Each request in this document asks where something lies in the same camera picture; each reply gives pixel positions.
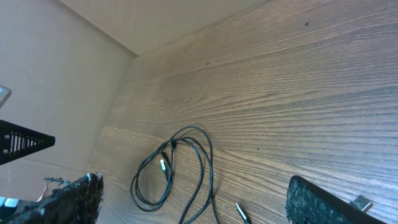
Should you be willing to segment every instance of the cable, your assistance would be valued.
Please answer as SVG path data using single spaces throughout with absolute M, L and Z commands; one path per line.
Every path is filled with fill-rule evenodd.
M 185 129 L 197 129 L 199 130 L 205 137 L 207 140 L 207 143 L 209 145 L 210 148 L 210 157 L 207 154 L 207 152 L 205 151 L 205 149 L 203 148 L 203 146 L 194 138 L 191 137 L 183 137 L 183 138 L 175 138 L 176 135 L 178 135 L 179 133 L 181 133 L 181 131 L 185 130 Z M 153 212 L 156 211 L 158 209 L 161 208 L 161 206 L 163 205 L 163 203 L 167 200 L 167 197 L 170 195 L 171 189 L 173 187 L 173 181 L 174 181 L 174 167 L 173 167 L 173 158 L 174 158 L 174 151 L 175 151 L 175 147 L 177 146 L 177 142 L 184 142 L 186 144 L 188 144 L 189 146 L 192 147 L 192 149 L 195 151 L 195 153 L 197 154 L 197 157 L 199 159 L 199 163 L 200 163 L 200 178 L 199 178 L 199 183 L 195 189 L 195 192 L 193 193 L 191 199 L 188 201 L 187 206 L 184 208 L 184 211 L 181 214 L 181 218 L 180 221 L 178 222 L 178 224 L 183 224 L 185 216 L 188 213 L 189 208 L 191 207 L 192 202 L 194 201 L 195 197 L 197 196 L 199 189 L 201 187 L 201 184 L 203 182 L 203 177 L 204 177 L 204 167 L 203 167 L 203 163 L 201 160 L 201 156 L 200 153 L 197 149 L 197 147 L 194 145 L 196 144 L 197 146 L 199 146 L 200 150 L 202 151 L 202 153 L 205 155 L 206 160 L 209 164 L 210 167 L 210 179 L 209 179 L 209 193 L 206 199 L 206 202 L 204 204 L 204 206 L 202 206 L 202 208 L 194 215 L 192 216 L 190 219 L 188 219 L 185 224 L 187 223 L 191 223 L 192 221 L 194 221 L 203 211 L 205 211 L 205 209 L 209 206 L 210 201 L 211 204 L 213 206 L 213 213 L 214 216 L 216 218 L 216 221 L 218 224 L 220 224 L 220 221 L 218 220 L 218 216 L 217 216 L 217 212 L 216 212 L 216 208 L 215 208 L 215 202 L 214 202 L 214 195 L 213 195 L 213 177 L 214 177 L 214 173 L 213 173 L 213 148 L 211 147 L 211 141 L 210 138 L 208 137 L 208 135 L 206 134 L 206 132 L 204 130 L 202 130 L 199 127 L 196 126 L 187 126 L 185 128 L 180 129 L 179 131 L 177 131 L 168 141 L 163 142 L 157 149 L 156 151 L 154 151 L 150 156 L 148 156 L 146 159 L 144 159 L 143 162 L 141 162 L 140 166 L 138 167 L 138 171 L 135 174 L 135 176 L 132 178 L 131 181 L 131 185 L 130 185 L 130 194 L 131 194 L 131 198 L 132 201 L 134 202 L 134 204 L 142 211 L 144 212 Z M 166 149 L 166 147 L 168 145 L 171 145 L 171 162 L 169 161 L 169 158 L 167 156 L 167 154 L 164 152 L 164 150 Z M 163 193 L 163 196 L 160 198 L 159 201 L 157 202 L 150 202 L 148 200 L 146 200 L 144 198 L 144 196 L 141 194 L 141 191 L 139 190 L 138 187 L 138 178 L 140 175 L 140 172 L 145 168 L 146 165 L 148 165 L 148 163 L 150 163 L 153 159 L 155 159 L 155 156 L 157 156 L 158 154 L 161 154 L 161 156 L 163 157 L 163 159 L 161 160 L 161 165 L 162 165 L 162 170 L 165 174 L 165 178 L 166 178 L 166 189 Z M 137 201 L 136 198 L 134 196 L 134 192 L 133 192 L 133 186 L 134 186 L 134 192 L 136 197 L 138 198 L 139 201 L 141 201 L 143 204 L 147 205 L 147 206 L 152 206 L 152 208 L 143 208 L 141 207 Z

